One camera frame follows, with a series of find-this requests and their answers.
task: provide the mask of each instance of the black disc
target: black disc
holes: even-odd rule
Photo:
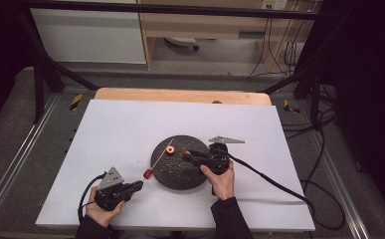
[[[207,177],[199,173],[198,167],[180,157],[182,149],[209,153],[207,145],[195,137],[187,135],[168,137],[152,152],[151,166],[154,165],[161,152],[165,151],[172,138],[170,145],[174,146],[174,153],[170,156],[164,152],[153,169],[155,178],[162,185],[174,190],[188,190],[201,185]]]

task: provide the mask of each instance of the black sleeve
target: black sleeve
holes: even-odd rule
[[[251,239],[254,238],[242,215],[236,197],[218,200],[211,206],[216,222],[216,238]]]
[[[108,239],[112,233],[111,226],[107,228],[99,225],[89,216],[85,216],[77,230],[76,239]]]

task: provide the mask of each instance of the floor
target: floor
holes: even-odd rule
[[[162,88],[188,90],[219,90],[254,92],[262,90],[286,77],[286,74],[261,75],[249,78],[254,68],[255,74],[265,74],[264,65],[258,64],[259,54],[256,44],[251,41],[198,40],[200,50],[193,52],[176,47],[160,39],[157,42],[153,68],[129,65],[80,65],[69,64],[71,69],[89,81],[106,87]],[[280,63],[286,71],[288,66]],[[32,72],[24,71],[17,77],[17,84],[0,112],[0,180],[13,165],[14,156],[33,128],[34,94]],[[65,158],[65,151],[71,145],[89,99],[94,92],[80,88],[69,79],[64,79],[67,88],[62,94],[47,93],[49,99],[56,99],[56,105],[45,122],[33,147],[27,151],[23,164],[16,165],[16,175],[11,177],[3,189],[0,201],[0,238],[68,238],[74,230],[50,230],[35,225],[42,201],[59,171]],[[295,101],[290,84],[272,94],[273,104],[278,107],[285,128],[301,128],[307,122],[308,101]],[[75,95],[84,93],[76,111],[69,111]],[[300,114],[285,111],[284,102],[289,101],[292,109]],[[322,104],[321,109],[329,108]],[[294,132],[285,132],[291,136]],[[349,196],[355,204],[358,216],[369,236],[355,235],[351,223],[340,230],[328,230],[316,226],[314,238],[385,238],[385,202],[370,176],[358,172],[351,150],[346,144],[339,125],[330,123],[324,127],[325,157],[332,161],[339,171]],[[290,153],[299,178],[307,178],[319,155],[319,132],[309,131],[288,140]],[[333,182],[328,176],[325,161],[318,166],[313,180],[334,194]],[[314,200],[319,221],[328,225],[340,222],[340,213],[334,203],[323,192],[309,187],[307,197]],[[146,233],[125,232],[121,238],[155,238]],[[155,235],[160,238],[167,234]],[[258,233],[256,238],[304,238],[307,233]]]

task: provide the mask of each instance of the gray carpet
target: gray carpet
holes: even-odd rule
[[[246,80],[243,77],[196,77],[167,76],[153,74],[83,74],[88,80],[106,87],[125,88],[162,88],[189,90],[220,90],[253,92],[265,88],[278,79],[256,78]],[[77,84],[66,81],[72,88]],[[17,152],[27,135],[34,118],[33,78],[30,72],[18,76],[12,96],[0,113],[0,177]],[[273,104],[278,107],[282,123],[304,123],[300,114],[285,112],[284,98],[290,100],[293,107],[297,104],[290,92],[293,85],[272,96]],[[40,202],[47,197],[56,177],[65,150],[70,146],[70,138],[75,135],[89,99],[94,93],[84,94],[80,105],[74,112],[69,107],[76,93],[60,95],[57,105],[47,122],[36,145],[27,158],[19,176],[0,207],[0,232],[66,234],[73,235],[74,230],[50,230],[35,225],[41,210]],[[368,174],[355,169],[352,155],[342,137],[340,128],[334,124],[325,127],[325,140],[328,150],[334,158],[337,168],[357,206],[363,222],[372,238],[385,238],[385,202]],[[289,140],[289,149],[299,178],[307,178],[318,156],[313,137],[310,133]],[[313,181],[332,192],[322,164],[316,171]],[[337,207],[323,193],[310,187],[307,197],[317,208],[317,219],[328,225],[337,224]],[[307,234],[275,233],[278,237],[308,237]],[[258,238],[267,238],[267,234],[258,234]],[[338,231],[331,231],[316,225],[315,238],[334,237],[352,238],[347,225]]]

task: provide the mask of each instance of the black metal frame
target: black metal frame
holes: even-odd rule
[[[58,74],[64,74],[72,80],[80,83],[90,90],[99,89],[98,86],[91,84],[59,63],[55,62],[45,50],[40,35],[28,21],[27,11],[31,8],[36,9],[59,9],[77,11],[101,11],[101,12],[133,12],[133,13],[159,13],[159,14],[187,14],[187,15],[206,15],[206,16],[230,16],[230,17],[249,17],[249,18],[275,18],[275,19],[299,19],[315,21],[336,21],[338,15],[322,12],[293,12],[293,11],[273,11],[263,9],[243,9],[243,8],[221,8],[221,7],[197,7],[197,6],[173,6],[173,5],[151,5],[151,4],[124,4],[124,3],[96,3],[96,2],[71,2],[71,1],[40,1],[40,0],[18,0],[13,2],[14,12],[24,31],[28,34],[33,49],[34,58],[39,62],[35,68],[36,81],[36,119],[37,122],[44,113],[44,93],[43,78],[53,92],[61,92],[64,84]],[[284,81],[264,90],[261,93],[271,94],[274,91],[286,86],[310,73],[309,68],[295,72],[293,76]]]

